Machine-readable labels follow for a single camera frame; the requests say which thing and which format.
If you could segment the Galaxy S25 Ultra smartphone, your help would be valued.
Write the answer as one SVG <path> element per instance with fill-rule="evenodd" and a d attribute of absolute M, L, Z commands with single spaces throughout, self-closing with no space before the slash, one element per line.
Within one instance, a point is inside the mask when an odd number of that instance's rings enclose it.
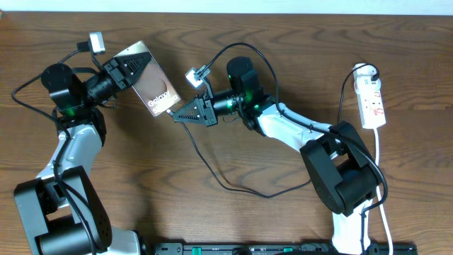
<path fill-rule="evenodd" d="M 149 112 L 158 117 L 176 105 L 180 101 L 180 96 L 142 40 L 117 53 L 115 57 L 139 53 L 146 53 L 151 59 L 132 88 Z"/>

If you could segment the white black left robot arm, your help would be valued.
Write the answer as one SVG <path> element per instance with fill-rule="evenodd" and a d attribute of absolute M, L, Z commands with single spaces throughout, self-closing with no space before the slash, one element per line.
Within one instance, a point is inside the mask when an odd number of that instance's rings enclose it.
<path fill-rule="evenodd" d="M 105 143 L 100 109 L 133 86 L 150 61 L 149 53 L 113 57 L 95 69 L 60 61 L 38 75 L 56 105 L 48 117 L 59 144 L 49 164 L 13 192 L 32 254 L 154 254 L 138 231 L 111 225 L 89 179 Z"/>

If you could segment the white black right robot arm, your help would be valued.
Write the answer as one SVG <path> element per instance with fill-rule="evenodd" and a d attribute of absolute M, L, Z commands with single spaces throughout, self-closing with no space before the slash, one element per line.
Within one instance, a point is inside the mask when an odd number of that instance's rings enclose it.
<path fill-rule="evenodd" d="M 248 57 L 227 63 L 229 90 L 214 93 L 208 71 L 201 67 L 187 72 L 193 86 L 205 84 L 207 89 L 177 110 L 173 119 L 209 127 L 221 116 L 237 114 L 249 130 L 298 151 L 318 197 L 333 213 L 334 249 L 368 254 L 367 216 L 384 178 L 356 129 L 347 122 L 319 123 L 291 111 L 264 92 Z"/>

